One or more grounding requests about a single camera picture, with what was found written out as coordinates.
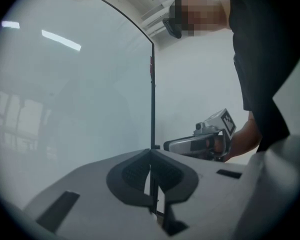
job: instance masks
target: white wall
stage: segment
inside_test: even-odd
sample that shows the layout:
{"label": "white wall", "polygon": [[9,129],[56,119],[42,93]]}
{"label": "white wall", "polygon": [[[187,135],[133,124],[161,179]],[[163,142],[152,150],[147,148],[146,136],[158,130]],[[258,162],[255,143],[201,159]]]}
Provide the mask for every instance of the white wall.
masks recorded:
{"label": "white wall", "polygon": [[[224,29],[180,40],[163,35],[155,57],[156,144],[192,135],[197,122],[223,108],[241,129],[248,112],[233,63],[233,33]],[[230,162],[246,164],[249,154]]]}

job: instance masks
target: black shirt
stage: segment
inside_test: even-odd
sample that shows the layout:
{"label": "black shirt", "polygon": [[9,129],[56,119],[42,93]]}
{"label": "black shirt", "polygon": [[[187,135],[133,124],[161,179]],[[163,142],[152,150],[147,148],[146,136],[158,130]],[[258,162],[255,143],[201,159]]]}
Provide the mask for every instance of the black shirt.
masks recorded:
{"label": "black shirt", "polygon": [[273,96],[300,58],[300,0],[230,0],[230,6],[243,109],[254,115],[263,151],[289,135]]}

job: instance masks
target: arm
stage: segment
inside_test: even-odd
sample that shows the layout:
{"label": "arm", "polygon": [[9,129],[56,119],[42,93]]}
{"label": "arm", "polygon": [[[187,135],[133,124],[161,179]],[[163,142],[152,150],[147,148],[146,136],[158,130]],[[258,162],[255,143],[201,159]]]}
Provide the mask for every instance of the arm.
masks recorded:
{"label": "arm", "polygon": [[225,161],[253,150],[260,144],[261,139],[262,135],[258,130],[254,115],[249,111],[248,121],[232,137],[231,150],[226,155]]}
{"label": "arm", "polygon": [[226,28],[230,30],[229,16],[230,16],[230,0],[219,0],[224,11]]}

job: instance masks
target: hand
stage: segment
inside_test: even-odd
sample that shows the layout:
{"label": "hand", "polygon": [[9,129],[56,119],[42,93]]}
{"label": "hand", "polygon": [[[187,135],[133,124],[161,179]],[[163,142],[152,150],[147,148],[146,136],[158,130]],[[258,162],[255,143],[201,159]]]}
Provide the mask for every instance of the hand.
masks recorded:
{"label": "hand", "polygon": [[[210,148],[210,140],[207,139],[205,141],[205,144],[206,144],[206,147],[207,148]],[[224,150],[224,143],[223,143],[223,137],[221,135],[217,135],[214,137],[214,147],[213,147],[213,150],[214,152],[218,152],[218,153],[221,153],[223,150]]]}

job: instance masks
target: glass panel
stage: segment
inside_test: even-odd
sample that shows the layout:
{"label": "glass panel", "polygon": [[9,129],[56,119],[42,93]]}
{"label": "glass panel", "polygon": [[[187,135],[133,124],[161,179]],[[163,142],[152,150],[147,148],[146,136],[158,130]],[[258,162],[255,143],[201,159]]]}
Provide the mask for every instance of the glass panel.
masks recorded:
{"label": "glass panel", "polygon": [[19,0],[0,26],[0,191],[151,145],[152,43],[101,0]]}

